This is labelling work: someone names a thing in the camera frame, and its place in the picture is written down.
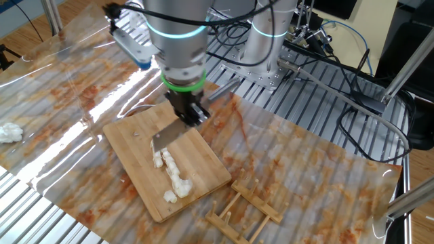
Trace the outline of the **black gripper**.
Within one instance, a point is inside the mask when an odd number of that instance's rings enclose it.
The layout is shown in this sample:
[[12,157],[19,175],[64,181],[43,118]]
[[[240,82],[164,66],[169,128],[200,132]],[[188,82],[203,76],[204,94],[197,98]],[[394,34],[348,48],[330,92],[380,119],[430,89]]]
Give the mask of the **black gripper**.
[[193,118],[195,126],[201,125],[210,118],[209,112],[201,105],[204,96],[202,88],[195,91],[174,91],[169,89],[165,97],[170,101],[179,119],[186,125],[190,125],[189,118]]

